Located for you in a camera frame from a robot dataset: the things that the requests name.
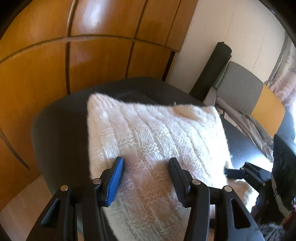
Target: knitted sweater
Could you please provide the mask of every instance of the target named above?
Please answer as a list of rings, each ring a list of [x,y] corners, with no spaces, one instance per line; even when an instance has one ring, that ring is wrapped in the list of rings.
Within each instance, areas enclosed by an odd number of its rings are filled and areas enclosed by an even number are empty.
[[[124,158],[117,196],[104,209],[119,241],[183,240],[190,208],[178,202],[168,173],[171,157],[206,185],[227,185],[223,169],[232,165],[214,107],[127,104],[94,94],[87,121],[91,178],[100,177],[117,156]],[[250,209],[249,186],[231,185]]]

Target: pink curtain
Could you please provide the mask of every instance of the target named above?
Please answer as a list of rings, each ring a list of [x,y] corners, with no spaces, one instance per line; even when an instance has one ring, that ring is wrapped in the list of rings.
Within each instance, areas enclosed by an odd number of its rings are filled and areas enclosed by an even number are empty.
[[[290,38],[281,66],[267,86],[296,118],[296,48]]]

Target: black leather seat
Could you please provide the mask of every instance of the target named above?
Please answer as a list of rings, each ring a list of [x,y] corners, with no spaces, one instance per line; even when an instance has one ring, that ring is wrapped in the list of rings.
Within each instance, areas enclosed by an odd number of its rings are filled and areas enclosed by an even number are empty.
[[[189,94],[148,77],[98,85],[52,103],[38,115],[32,127],[36,160],[52,193],[64,184],[76,187],[89,180],[86,104],[95,92],[124,102],[203,106]],[[235,168],[242,167],[246,161],[263,168],[270,164],[248,138],[224,118],[221,119]]]

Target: knitted blanket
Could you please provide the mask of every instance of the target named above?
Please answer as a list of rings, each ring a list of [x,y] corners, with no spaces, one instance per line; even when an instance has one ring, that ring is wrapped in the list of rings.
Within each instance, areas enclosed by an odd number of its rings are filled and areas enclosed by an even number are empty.
[[[228,185],[223,169],[232,167],[231,159],[214,107],[127,104],[94,94],[87,121],[91,178],[124,158],[117,196],[104,209],[119,241],[183,240],[190,208],[178,202],[168,173],[171,157],[208,186]],[[250,187],[230,185],[250,210],[256,201]]]

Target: metal pin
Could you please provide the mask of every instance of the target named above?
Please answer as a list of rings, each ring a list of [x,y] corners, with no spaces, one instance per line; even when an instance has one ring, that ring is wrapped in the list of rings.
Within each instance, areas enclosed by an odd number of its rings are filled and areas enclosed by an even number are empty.
[[[99,179],[99,178],[95,178],[95,179],[93,179],[93,184],[100,184],[102,182],[102,180],[101,179]]]
[[[225,187],[224,187],[224,190],[225,190],[226,192],[231,192],[231,191],[232,191],[232,188],[231,188],[230,186],[225,186]]]
[[[198,179],[193,179],[193,180],[192,180],[192,184],[193,184],[193,185],[200,185],[200,180],[198,180]]]
[[[67,191],[67,190],[68,190],[68,188],[69,188],[69,187],[68,187],[67,185],[63,185],[63,186],[61,186],[61,188],[60,188],[60,189],[61,189],[61,191],[63,191],[63,192],[64,192],[64,191]]]

